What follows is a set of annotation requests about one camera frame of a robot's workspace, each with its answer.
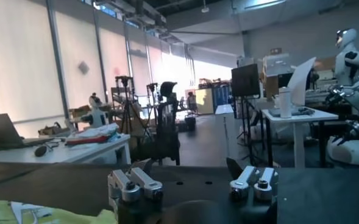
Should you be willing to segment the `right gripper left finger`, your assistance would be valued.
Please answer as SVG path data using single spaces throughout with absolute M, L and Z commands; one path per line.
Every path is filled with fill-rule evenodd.
M 163 184 L 149 176 L 155 160 L 150 159 L 143 168 L 131 167 L 127 172 L 113 170 L 107 177 L 108 203 L 115 209 L 120 200 L 135 203 L 145 198 L 154 203 L 163 200 Z

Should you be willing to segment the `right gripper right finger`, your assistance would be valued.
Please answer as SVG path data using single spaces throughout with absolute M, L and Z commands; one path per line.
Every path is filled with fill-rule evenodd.
M 241 168 L 232 158 L 226 158 L 227 168 L 233 178 L 230 182 L 230 198 L 241 201 L 247 198 L 250 189 L 258 201 L 271 201 L 277 196 L 279 174 L 274 168 L 266 167 L 261 170 L 254 166 Z

